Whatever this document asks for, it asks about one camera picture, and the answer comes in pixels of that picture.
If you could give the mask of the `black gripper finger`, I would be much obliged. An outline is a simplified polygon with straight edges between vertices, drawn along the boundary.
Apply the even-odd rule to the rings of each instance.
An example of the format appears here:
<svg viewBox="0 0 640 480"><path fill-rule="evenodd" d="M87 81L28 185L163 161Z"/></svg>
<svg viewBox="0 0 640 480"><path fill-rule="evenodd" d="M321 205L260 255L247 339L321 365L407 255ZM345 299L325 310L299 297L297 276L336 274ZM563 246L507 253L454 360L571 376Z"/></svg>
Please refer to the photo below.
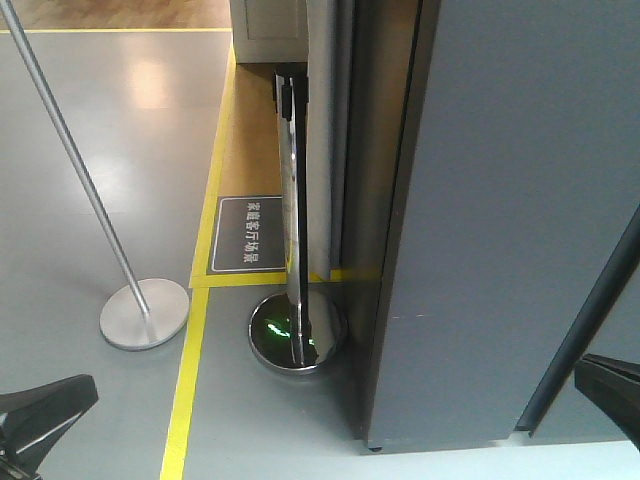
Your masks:
<svg viewBox="0 0 640 480"><path fill-rule="evenodd" d="M96 402L94 378L75 375L1 396L1 477L39 479L60 438Z"/></svg>
<svg viewBox="0 0 640 480"><path fill-rule="evenodd" d="M639 449L639 365L587 354L574 367L574 385Z"/></svg>

